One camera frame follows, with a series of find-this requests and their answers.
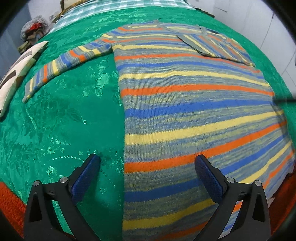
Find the green floral bedspread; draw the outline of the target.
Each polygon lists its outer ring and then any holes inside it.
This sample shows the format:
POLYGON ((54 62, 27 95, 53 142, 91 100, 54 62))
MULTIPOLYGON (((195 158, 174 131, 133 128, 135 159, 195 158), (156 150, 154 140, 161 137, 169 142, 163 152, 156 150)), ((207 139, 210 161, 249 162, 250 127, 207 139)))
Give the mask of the green floral bedspread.
MULTIPOLYGON (((109 52, 80 63, 43 85, 24 101, 26 84, 47 63, 77 46, 99 39, 127 24, 151 21, 198 25, 235 40, 250 56, 271 86, 274 103, 285 116, 295 151, 293 105, 277 104, 290 95, 267 57, 245 37, 214 18, 183 8, 146 7, 89 16, 45 37, 48 45, 16 92, 1 119, 1 181, 27 206, 34 181, 55 183, 69 177, 90 154, 100 157, 100 168, 77 203, 80 213, 99 240, 122 237, 125 200, 125 110, 118 85, 114 54, 109 52)), ((267 200, 272 230, 295 203, 295 167, 267 200)), ((53 207, 64 232, 71 230, 57 201, 53 207)))

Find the teal checked bed sheet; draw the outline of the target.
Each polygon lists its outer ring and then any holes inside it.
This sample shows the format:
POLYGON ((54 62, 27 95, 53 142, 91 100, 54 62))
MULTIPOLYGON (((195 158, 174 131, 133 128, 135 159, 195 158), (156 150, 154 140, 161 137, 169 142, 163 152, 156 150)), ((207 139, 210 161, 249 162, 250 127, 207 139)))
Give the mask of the teal checked bed sheet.
POLYGON ((89 16, 109 11, 119 11, 123 9, 144 8, 149 6, 173 7, 193 9, 187 1, 80 1, 64 9, 55 19, 55 24, 50 33, 56 32, 78 20, 89 16))

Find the white wardrobe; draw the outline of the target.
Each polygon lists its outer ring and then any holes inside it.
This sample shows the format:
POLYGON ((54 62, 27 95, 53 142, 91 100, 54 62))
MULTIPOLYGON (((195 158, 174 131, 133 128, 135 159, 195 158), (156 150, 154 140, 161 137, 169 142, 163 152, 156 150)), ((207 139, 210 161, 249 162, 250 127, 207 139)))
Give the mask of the white wardrobe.
POLYGON ((295 95, 295 41, 277 14, 263 1, 188 1, 236 30, 272 62, 295 95))

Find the striped knit sweater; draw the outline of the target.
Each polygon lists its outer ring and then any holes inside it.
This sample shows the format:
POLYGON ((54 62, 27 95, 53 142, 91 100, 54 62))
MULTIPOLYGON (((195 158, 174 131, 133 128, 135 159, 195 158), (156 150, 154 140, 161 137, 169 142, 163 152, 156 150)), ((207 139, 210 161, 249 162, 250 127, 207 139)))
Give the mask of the striped knit sweater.
POLYGON ((124 240, 192 240, 200 232, 215 205, 195 171, 199 154, 237 181, 261 181, 267 198, 294 170, 271 86, 235 40, 198 25, 115 28, 39 69, 23 100, 109 52, 125 110, 124 240))

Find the pile of clothes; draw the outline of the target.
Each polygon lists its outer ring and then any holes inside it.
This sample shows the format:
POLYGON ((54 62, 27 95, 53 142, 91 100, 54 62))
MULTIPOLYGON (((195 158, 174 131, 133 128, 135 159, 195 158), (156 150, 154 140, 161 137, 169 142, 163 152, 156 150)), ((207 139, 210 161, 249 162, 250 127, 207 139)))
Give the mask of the pile of clothes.
POLYGON ((20 32, 20 39, 23 41, 23 44, 18 47, 18 52, 23 54, 27 49, 48 34, 50 29, 49 22, 41 15, 25 23, 20 32))

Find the cream pillow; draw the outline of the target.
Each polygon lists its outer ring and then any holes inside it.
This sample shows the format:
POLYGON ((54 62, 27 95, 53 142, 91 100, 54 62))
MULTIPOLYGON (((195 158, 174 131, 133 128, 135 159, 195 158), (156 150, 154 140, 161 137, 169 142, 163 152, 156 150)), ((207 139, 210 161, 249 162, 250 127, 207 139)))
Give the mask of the cream pillow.
POLYGON ((73 8, 75 6, 86 3, 88 1, 89 0, 61 0, 60 1, 61 10, 63 11, 68 8, 73 8))

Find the orange fleece blanket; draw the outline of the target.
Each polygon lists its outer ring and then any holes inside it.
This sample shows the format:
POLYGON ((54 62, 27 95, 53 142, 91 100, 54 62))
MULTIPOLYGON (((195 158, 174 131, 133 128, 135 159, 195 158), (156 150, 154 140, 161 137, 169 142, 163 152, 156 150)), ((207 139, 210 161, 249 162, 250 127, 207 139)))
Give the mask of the orange fleece blanket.
POLYGON ((16 232, 23 237, 26 205, 1 181, 1 212, 16 232))

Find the blue curtain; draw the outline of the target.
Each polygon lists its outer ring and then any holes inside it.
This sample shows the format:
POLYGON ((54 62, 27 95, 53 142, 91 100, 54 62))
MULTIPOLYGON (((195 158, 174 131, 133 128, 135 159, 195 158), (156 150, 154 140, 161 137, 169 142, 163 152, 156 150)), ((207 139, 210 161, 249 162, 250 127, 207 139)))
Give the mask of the blue curtain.
POLYGON ((1 78, 20 57, 18 47, 23 44, 20 32, 23 25, 29 20, 31 20, 31 15, 28 4, 25 4, 1 33, 1 78))

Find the patterned cream cushion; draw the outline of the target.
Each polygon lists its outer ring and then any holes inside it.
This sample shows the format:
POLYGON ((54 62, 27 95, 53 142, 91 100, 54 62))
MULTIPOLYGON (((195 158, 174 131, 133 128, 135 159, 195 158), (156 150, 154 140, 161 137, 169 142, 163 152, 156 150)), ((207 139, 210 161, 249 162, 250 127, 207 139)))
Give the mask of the patterned cream cushion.
POLYGON ((27 51, 15 61, 5 76, 1 79, 1 118, 5 115, 16 90, 29 70, 46 49, 47 45, 48 41, 43 41, 27 49, 27 51))

